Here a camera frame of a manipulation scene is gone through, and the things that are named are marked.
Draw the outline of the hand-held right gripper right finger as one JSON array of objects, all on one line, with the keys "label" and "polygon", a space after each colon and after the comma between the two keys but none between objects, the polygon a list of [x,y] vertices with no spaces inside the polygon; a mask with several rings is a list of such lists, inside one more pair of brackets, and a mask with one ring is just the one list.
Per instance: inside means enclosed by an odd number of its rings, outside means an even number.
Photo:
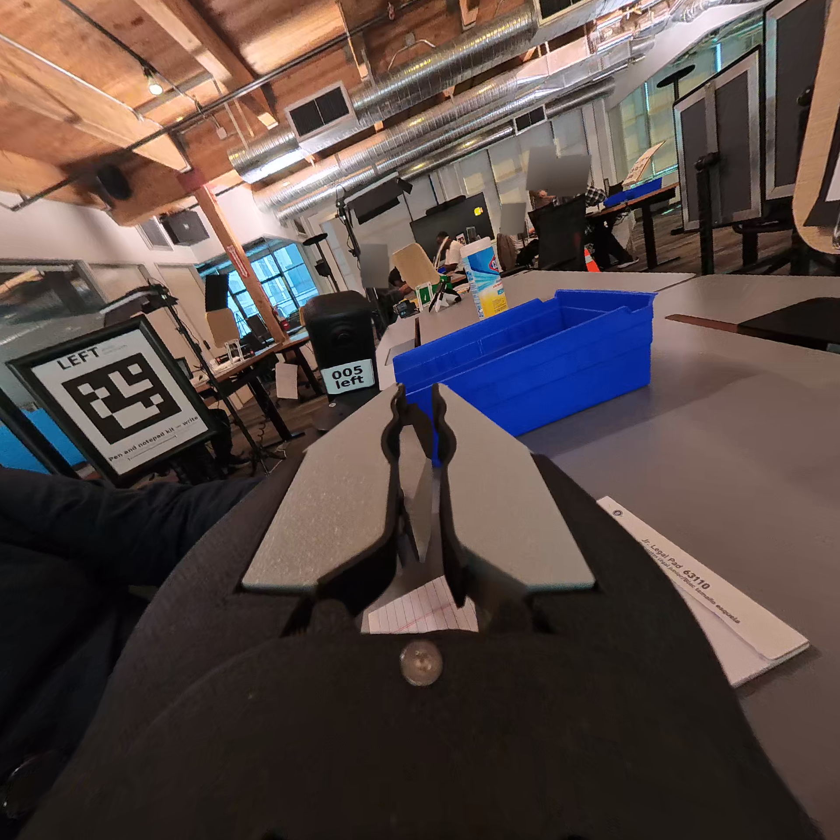
[{"label": "hand-held right gripper right finger", "polygon": [[479,625],[509,604],[588,592],[595,576],[527,446],[443,384],[432,388],[444,576]]}]

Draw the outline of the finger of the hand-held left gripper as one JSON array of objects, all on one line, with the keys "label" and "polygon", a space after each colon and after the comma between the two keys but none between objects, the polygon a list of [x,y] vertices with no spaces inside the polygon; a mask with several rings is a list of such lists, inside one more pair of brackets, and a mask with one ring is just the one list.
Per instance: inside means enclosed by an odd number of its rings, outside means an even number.
[{"label": "finger of the hand-held left gripper", "polygon": [[433,530],[434,468],[411,425],[400,435],[400,481],[416,560],[424,563]]}]

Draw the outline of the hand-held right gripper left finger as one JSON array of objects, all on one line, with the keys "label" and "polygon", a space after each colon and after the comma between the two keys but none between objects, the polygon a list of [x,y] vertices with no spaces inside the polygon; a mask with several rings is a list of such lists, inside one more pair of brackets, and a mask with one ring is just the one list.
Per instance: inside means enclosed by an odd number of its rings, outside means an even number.
[{"label": "hand-held right gripper left finger", "polygon": [[302,457],[247,568],[245,592],[367,609],[396,571],[405,389],[392,385]]}]

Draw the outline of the white lined notepad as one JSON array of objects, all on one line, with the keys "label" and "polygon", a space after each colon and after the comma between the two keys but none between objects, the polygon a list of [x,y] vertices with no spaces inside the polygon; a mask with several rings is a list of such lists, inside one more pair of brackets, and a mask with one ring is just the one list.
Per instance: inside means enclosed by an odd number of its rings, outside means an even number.
[{"label": "white lined notepad", "polygon": [[[729,684],[740,687],[803,653],[809,640],[610,497],[597,504],[668,576],[707,636]],[[444,576],[364,614],[368,634],[476,633],[474,603],[458,607]]]}]

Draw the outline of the wooden work desk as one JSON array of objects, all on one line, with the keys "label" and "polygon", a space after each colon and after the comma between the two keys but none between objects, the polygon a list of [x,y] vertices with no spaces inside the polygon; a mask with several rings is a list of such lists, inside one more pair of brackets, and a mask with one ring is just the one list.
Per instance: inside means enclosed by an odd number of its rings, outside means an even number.
[{"label": "wooden work desk", "polygon": [[270,426],[273,426],[279,441],[287,444],[304,435],[303,432],[292,433],[283,416],[270,396],[263,376],[273,373],[278,364],[288,364],[293,368],[293,382],[290,386],[288,400],[299,400],[298,378],[302,373],[311,393],[315,397],[322,396],[324,390],[320,376],[316,373],[318,365],[310,351],[305,353],[303,348],[310,344],[308,331],[300,329],[285,343],[273,343],[257,351],[251,357],[226,365],[218,373],[195,374],[192,383],[199,396],[205,399],[212,397],[223,401],[231,394],[235,394],[243,387],[247,387],[254,397],[259,410]]}]

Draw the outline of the black tan softbox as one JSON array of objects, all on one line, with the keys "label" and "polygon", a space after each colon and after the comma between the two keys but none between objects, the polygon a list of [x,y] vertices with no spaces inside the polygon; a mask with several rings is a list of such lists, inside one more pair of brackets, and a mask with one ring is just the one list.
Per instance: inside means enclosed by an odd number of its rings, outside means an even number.
[{"label": "black tan softbox", "polygon": [[228,274],[211,272],[204,277],[206,323],[218,348],[239,340],[233,311],[228,306]]}]

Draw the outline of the black studio light panel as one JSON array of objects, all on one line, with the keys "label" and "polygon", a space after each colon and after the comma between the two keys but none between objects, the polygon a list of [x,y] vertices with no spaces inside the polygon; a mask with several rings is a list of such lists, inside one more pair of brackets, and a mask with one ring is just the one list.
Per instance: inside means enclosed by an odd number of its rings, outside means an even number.
[{"label": "black studio light panel", "polygon": [[348,202],[348,208],[359,225],[366,224],[396,207],[401,197],[410,195],[412,191],[412,183],[396,176],[354,196]]}]

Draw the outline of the large black screen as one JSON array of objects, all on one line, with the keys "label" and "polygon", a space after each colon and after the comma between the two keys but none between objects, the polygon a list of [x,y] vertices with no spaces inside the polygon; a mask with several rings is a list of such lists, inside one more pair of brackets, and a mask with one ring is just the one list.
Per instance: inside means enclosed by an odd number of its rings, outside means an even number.
[{"label": "large black screen", "polygon": [[437,235],[440,232],[446,232],[456,239],[461,237],[466,242],[467,229],[474,228],[477,238],[496,239],[497,234],[483,192],[460,196],[458,200],[436,205],[431,210],[432,213],[413,220],[410,228],[414,240],[433,263],[437,258]]}]

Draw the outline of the black box speaker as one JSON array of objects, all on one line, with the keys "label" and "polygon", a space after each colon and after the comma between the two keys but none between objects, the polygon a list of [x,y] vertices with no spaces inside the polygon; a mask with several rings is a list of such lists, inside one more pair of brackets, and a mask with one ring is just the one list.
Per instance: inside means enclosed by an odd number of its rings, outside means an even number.
[{"label": "black box speaker", "polygon": [[161,215],[158,221],[174,246],[193,247],[209,239],[202,217],[193,209]]}]

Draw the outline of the framed marker sign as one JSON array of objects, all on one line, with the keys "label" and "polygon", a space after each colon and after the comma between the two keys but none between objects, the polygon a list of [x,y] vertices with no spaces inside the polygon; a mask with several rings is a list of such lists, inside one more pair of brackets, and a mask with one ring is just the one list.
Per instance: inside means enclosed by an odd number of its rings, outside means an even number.
[{"label": "framed marker sign", "polygon": [[216,434],[190,378],[144,315],[20,356],[7,367],[116,487],[130,486]]}]

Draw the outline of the black office chair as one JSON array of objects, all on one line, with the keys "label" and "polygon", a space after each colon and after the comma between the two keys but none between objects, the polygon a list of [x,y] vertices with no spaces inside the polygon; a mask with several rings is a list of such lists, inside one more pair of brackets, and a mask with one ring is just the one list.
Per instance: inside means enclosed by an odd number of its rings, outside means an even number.
[{"label": "black office chair", "polygon": [[539,241],[540,270],[587,271],[585,195],[532,210],[529,220]]}]

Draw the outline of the blue panel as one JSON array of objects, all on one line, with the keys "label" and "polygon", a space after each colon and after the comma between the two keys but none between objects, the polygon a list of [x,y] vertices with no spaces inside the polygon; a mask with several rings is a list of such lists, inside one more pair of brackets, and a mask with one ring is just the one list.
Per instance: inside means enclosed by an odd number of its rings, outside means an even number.
[{"label": "blue panel", "polygon": [[67,460],[37,429],[37,426],[28,420],[23,412],[18,410],[15,404],[6,405],[2,403],[1,418],[3,424],[10,429],[11,434],[50,474],[73,479],[78,478],[76,471]]}]

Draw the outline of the wooden background desk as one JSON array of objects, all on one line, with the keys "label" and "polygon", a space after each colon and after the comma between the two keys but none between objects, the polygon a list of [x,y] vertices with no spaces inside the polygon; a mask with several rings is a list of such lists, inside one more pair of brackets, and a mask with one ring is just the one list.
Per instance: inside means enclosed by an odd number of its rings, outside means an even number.
[{"label": "wooden background desk", "polygon": [[613,218],[618,215],[630,214],[636,210],[640,210],[643,222],[646,270],[655,270],[659,267],[659,261],[652,206],[675,198],[676,193],[677,185],[661,187],[656,191],[646,193],[630,201],[607,207],[595,213],[588,213],[587,220],[594,222],[596,219]]}]

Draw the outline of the angled paper sign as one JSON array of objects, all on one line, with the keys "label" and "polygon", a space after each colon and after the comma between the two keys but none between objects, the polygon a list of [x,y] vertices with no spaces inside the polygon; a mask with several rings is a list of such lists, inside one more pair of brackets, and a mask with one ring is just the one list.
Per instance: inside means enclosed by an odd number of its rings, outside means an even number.
[{"label": "angled paper sign", "polygon": [[651,165],[655,154],[665,145],[665,141],[659,141],[643,152],[635,161],[623,180],[622,187],[626,191],[640,183],[645,176],[648,167]]}]

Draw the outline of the silver spiral air duct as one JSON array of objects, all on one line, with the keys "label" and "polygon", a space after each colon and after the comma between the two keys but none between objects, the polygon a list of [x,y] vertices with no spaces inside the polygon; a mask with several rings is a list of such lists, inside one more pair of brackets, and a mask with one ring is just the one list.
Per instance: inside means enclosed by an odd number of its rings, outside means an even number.
[{"label": "silver spiral air duct", "polygon": [[610,73],[604,56],[550,72],[548,57],[531,68],[494,77],[390,129],[358,142],[305,171],[254,194],[258,209],[277,219],[297,217],[362,191],[475,131],[525,112]]},{"label": "silver spiral air duct", "polygon": [[262,181],[521,54],[538,27],[535,3],[522,3],[348,91],[357,123],[338,125],[302,142],[290,125],[278,127],[258,141],[231,150],[229,162],[245,182]]}]

